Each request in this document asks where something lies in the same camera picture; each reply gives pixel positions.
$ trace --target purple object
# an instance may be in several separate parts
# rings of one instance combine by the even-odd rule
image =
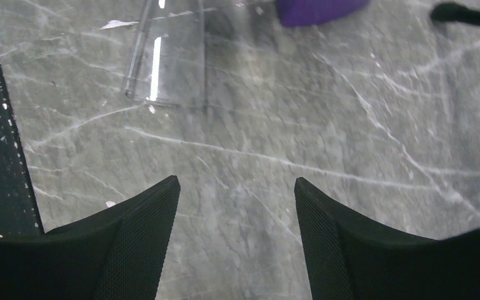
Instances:
[[[310,26],[344,17],[369,0],[277,0],[283,26]]]

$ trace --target gray marble tabletop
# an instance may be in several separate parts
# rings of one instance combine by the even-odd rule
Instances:
[[[179,176],[157,295],[174,300],[310,299],[299,176],[409,233],[480,227],[480,28],[431,24],[435,2],[287,29],[272,1],[166,0],[127,101],[142,0],[0,0],[45,229]]]

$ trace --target purple cup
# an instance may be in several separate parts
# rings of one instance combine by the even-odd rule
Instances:
[[[277,0],[277,11],[283,26],[310,26],[347,16],[368,2],[369,0]]]

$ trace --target black handle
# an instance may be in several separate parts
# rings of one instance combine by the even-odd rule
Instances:
[[[455,2],[439,3],[431,11],[430,18],[436,22],[459,22],[480,26],[480,11]]]

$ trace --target white paint chip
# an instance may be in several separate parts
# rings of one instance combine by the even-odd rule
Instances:
[[[102,26],[100,30],[102,29],[111,29],[111,28],[117,28],[117,27],[124,27],[124,26],[132,26],[134,24],[137,24],[138,22],[124,22],[124,21],[119,21],[119,20],[111,20],[107,22],[106,25]]]

